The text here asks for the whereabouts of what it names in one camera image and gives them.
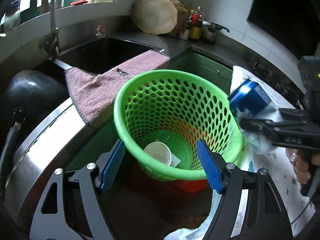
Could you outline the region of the person's right hand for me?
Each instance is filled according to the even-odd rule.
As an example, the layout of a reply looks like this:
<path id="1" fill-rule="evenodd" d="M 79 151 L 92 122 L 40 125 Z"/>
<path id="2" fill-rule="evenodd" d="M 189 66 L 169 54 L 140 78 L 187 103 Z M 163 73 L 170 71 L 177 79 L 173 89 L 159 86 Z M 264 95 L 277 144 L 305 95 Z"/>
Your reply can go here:
<path id="1" fill-rule="evenodd" d="M 314 153 L 311 160 L 307 160 L 303 151 L 297 152 L 297 156 L 293 166 L 295 168 L 297 179 L 300 184 L 306 184 L 311 178 L 311 174 L 309 172 L 310 163 L 319 166 L 319 153 Z"/>

